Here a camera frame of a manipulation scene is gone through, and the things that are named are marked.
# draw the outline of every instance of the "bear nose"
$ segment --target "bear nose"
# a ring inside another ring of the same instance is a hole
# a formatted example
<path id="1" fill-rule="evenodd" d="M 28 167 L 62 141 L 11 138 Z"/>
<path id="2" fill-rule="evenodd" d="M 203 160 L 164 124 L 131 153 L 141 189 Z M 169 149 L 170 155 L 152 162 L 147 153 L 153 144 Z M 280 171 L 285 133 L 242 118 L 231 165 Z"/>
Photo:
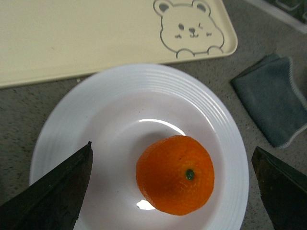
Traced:
<path id="1" fill-rule="evenodd" d="M 194 28 L 194 27 L 191 27 L 191 28 L 189 28 L 189 31 L 190 31 L 191 33 L 195 33 L 195 28 Z"/>

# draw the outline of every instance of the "mandarin orange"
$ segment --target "mandarin orange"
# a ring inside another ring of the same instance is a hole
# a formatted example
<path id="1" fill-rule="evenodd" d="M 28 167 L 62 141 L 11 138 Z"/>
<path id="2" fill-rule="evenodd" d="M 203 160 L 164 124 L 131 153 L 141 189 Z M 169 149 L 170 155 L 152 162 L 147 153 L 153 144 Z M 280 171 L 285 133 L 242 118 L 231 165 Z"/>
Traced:
<path id="1" fill-rule="evenodd" d="M 213 163 L 198 141 L 176 135 L 144 151 L 136 164 L 136 181 L 153 207 L 182 216 L 204 206 L 211 196 Z"/>

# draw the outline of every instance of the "gray countertop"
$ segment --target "gray countertop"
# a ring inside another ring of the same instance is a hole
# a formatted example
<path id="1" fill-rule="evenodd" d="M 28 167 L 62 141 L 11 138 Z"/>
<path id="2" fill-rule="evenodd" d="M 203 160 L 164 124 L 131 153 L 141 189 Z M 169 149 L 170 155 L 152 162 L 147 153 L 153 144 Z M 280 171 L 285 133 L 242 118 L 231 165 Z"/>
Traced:
<path id="1" fill-rule="evenodd" d="M 242 230 L 272 230 L 251 165 L 256 146 L 307 174 L 307 130 L 285 149 L 273 148 L 250 118 L 229 81 L 263 56 L 291 56 L 294 80 L 307 97 L 307 34 L 302 34 L 242 0 L 225 0 L 238 36 L 229 57 L 171 65 L 208 86 L 232 114 L 242 135 L 249 163 L 249 197 Z M 0 205 L 28 187 L 32 152 L 40 130 L 76 79 L 0 90 Z"/>

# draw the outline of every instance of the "white plate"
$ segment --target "white plate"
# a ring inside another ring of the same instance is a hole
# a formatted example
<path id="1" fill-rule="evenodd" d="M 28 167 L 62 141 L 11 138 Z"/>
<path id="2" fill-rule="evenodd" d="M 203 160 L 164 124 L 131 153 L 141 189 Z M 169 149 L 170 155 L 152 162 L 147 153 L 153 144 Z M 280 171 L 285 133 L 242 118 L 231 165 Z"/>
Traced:
<path id="1" fill-rule="evenodd" d="M 135 181 L 138 157 L 175 134 L 198 140 L 215 170 L 213 194 L 185 216 L 143 210 Z M 222 102 L 179 70 L 126 65 L 95 74 L 70 91 L 45 123 L 33 154 L 30 184 L 92 141 L 90 182 L 75 230 L 240 229 L 248 199 L 241 135 Z"/>

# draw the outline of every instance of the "gray towel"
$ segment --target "gray towel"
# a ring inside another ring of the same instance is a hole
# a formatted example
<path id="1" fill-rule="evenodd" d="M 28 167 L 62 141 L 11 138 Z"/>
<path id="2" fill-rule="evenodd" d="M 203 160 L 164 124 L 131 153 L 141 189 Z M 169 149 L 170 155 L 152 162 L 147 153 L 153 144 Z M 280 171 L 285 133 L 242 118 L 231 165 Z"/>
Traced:
<path id="1" fill-rule="evenodd" d="M 307 101 L 294 83 L 289 57 L 268 55 L 230 83 L 274 147 L 289 146 L 307 128 Z"/>

